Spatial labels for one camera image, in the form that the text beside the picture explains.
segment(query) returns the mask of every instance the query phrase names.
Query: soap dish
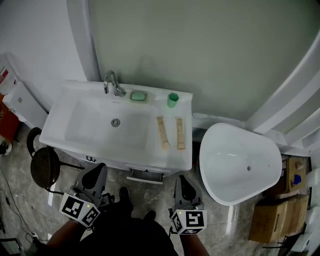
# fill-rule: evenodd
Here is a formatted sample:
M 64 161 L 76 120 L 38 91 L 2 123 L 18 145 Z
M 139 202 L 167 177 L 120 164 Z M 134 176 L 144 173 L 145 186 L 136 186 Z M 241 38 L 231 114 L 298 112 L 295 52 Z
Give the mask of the soap dish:
M 148 94 L 145 91 L 133 90 L 130 95 L 130 101 L 134 103 L 146 104 Z

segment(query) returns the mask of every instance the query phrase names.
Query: gray wall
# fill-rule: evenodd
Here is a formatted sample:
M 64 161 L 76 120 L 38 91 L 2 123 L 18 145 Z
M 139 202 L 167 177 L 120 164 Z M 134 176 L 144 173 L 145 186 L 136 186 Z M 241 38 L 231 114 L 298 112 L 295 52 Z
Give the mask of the gray wall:
M 63 81 L 86 81 L 65 0 L 5 0 L 0 5 L 0 54 L 49 111 Z
M 273 129 L 281 132 L 288 133 L 307 117 L 313 114 L 317 109 L 320 108 L 320 89 L 316 91 L 312 97 L 307 100 L 296 112 L 288 116 L 285 120 L 275 126 Z
M 246 120 L 320 28 L 316 0 L 91 0 L 104 77 L 193 93 L 194 112 Z

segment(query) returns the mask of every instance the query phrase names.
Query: cardboard box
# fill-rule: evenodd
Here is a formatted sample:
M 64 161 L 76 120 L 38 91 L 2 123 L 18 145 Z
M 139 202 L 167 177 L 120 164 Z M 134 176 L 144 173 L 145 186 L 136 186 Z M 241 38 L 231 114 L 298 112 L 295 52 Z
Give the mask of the cardboard box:
M 308 199 L 308 195 L 297 194 L 259 202 L 254 208 L 249 240 L 270 243 L 302 229 Z
M 307 158 L 290 157 L 283 162 L 283 175 L 279 181 L 263 192 L 264 196 L 275 196 L 302 189 L 306 185 Z M 300 176 L 301 182 L 294 184 L 295 175 Z

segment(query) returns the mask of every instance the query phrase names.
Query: faucet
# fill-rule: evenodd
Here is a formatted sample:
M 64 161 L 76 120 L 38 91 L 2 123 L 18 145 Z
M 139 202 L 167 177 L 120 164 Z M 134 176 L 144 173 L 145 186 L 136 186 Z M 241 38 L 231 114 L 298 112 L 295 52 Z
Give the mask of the faucet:
M 112 85 L 113 85 L 114 96 L 119 96 L 119 97 L 125 96 L 126 91 L 119 86 L 118 80 L 117 80 L 115 72 L 113 72 L 113 70 L 109 70 L 104 77 L 104 83 L 103 83 L 104 92 L 106 94 L 109 93 L 108 84 L 109 84 L 110 77 L 111 77 L 111 81 L 112 81 Z

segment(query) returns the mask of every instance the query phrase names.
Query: tile floor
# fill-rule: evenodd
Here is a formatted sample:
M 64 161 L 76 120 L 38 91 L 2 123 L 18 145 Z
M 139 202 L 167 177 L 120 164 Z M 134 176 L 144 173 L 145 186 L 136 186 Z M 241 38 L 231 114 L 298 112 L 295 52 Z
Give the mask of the tile floor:
M 40 239 L 46 240 L 48 234 L 52 235 L 68 219 L 59 213 L 61 196 L 54 195 L 52 206 L 49 206 L 49 193 L 38 187 L 31 177 L 31 157 L 26 145 L 28 132 L 29 128 L 23 124 L 17 134 L 19 142 L 13 143 L 12 151 L 8 156 L 0 157 L 0 167 L 8 179 L 14 200 L 29 229 L 35 232 Z M 90 164 L 79 162 L 59 150 L 57 153 L 61 161 L 78 165 Z M 181 173 L 200 184 L 201 178 L 194 168 Z M 68 191 L 77 174 L 78 170 L 62 166 L 55 190 Z M 128 187 L 134 205 L 132 216 L 143 218 L 148 210 L 153 209 L 157 213 L 156 221 L 168 232 L 171 225 L 168 208 L 171 208 L 174 203 L 175 180 L 180 172 L 164 178 L 163 185 L 131 181 L 126 179 L 127 174 L 126 171 L 109 168 L 106 190 L 118 200 L 120 187 Z M 0 188 L 4 190 L 10 199 L 11 208 L 14 209 L 2 174 L 0 174 Z M 16 237 L 24 249 L 29 248 L 30 244 L 26 240 L 25 232 L 21 229 L 19 218 L 9 209 L 4 193 L 1 191 L 0 193 L 0 216 L 6 229 L 5 237 Z M 260 195 L 234 206 L 218 204 L 203 189 L 202 196 L 205 208 L 208 210 L 208 226 L 198 236 L 210 255 L 262 256 L 274 254 L 274 250 L 264 249 L 262 244 L 248 240 L 254 206 L 260 199 Z M 171 240 L 178 254 L 184 255 L 179 236 L 171 235 Z

